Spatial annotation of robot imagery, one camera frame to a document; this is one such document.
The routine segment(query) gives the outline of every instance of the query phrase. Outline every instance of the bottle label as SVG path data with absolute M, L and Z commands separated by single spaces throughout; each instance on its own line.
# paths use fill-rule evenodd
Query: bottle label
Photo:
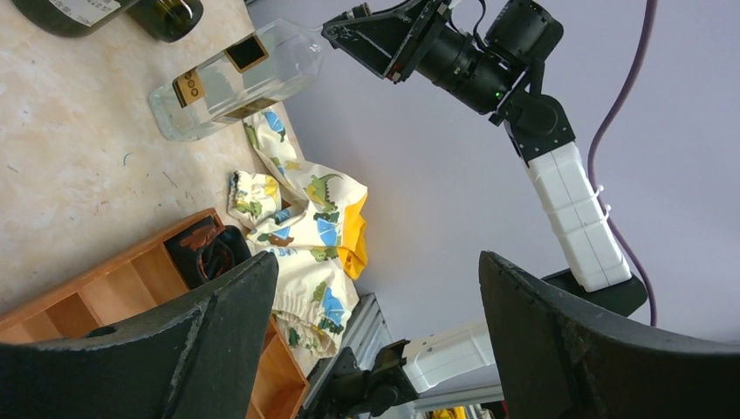
M 244 106 L 240 106 L 237 109 L 234 109 L 233 111 L 229 113 L 226 113 L 224 116 L 220 117 L 218 120 L 221 122 L 232 122 L 231 120 L 227 120 L 227 118 L 233 118 L 235 120 L 243 120 L 244 118 L 254 113 L 257 113 L 267 107 L 275 105 L 276 103 L 278 103 L 277 100 L 272 100 L 269 98 L 256 98 L 250 103 Z
M 246 72 L 270 56 L 256 33 L 226 48 L 224 52 L 238 72 Z
M 172 82 L 172 87 L 175 89 L 177 100 L 180 101 L 180 107 L 190 105 L 206 96 L 201 77 L 195 71 L 195 68 L 175 79 Z
M 88 27 L 120 7 L 115 0 L 49 0 L 49 3 L 72 20 Z

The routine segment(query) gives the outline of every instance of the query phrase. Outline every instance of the clear glass bottle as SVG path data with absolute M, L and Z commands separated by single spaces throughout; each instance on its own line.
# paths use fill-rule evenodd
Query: clear glass bottle
M 332 47 L 278 19 L 149 95 L 162 135 L 196 141 L 309 86 Z

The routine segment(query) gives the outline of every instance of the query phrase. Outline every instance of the cloth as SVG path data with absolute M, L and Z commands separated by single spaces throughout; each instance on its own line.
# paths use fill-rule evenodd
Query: cloth
M 465 407 L 462 406 L 432 411 L 432 419 L 465 419 L 466 417 Z
M 367 187 L 298 158 L 271 110 L 250 116 L 244 129 L 272 176 L 236 172 L 229 213 L 250 229 L 246 238 L 253 252 L 277 256 L 273 312 L 286 341 L 319 358 L 332 357 L 359 301 L 352 279 L 367 264 L 360 214 Z

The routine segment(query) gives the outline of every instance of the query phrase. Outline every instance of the yellow object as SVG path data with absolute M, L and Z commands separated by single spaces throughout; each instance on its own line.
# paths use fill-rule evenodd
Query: yellow object
M 466 419 L 465 408 L 440 409 L 432 412 L 433 419 Z
M 345 225 L 342 234 L 342 245 L 337 249 L 347 276 L 352 279 L 360 277 L 367 266 L 367 249 L 365 248 L 365 218 L 360 211 L 365 205 L 367 194 L 357 203 L 345 209 Z
M 280 204 L 278 201 L 278 190 L 280 189 L 280 186 L 278 184 L 278 181 L 275 180 L 272 176 L 266 176 L 264 178 L 264 194 L 267 196 L 271 196 L 272 199 L 275 200 L 275 204 Z
M 300 170 L 300 163 L 297 161 L 287 160 L 285 161 L 285 170 Z

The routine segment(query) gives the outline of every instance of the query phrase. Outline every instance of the wooden shelf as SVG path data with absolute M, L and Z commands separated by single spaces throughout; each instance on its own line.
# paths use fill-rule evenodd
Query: wooden shelf
M 252 389 L 250 411 L 255 411 L 248 413 L 247 417 L 263 415 L 267 419 L 292 419 L 298 413 L 308 384 L 274 319 L 271 319 L 266 336 L 269 339 L 265 339 Z
M 0 342 L 79 338 L 188 292 L 165 242 L 212 216 L 206 209 L 0 316 Z M 292 419 L 308 390 L 292 352 L 271 319 L 250 400 L 249 419 Z

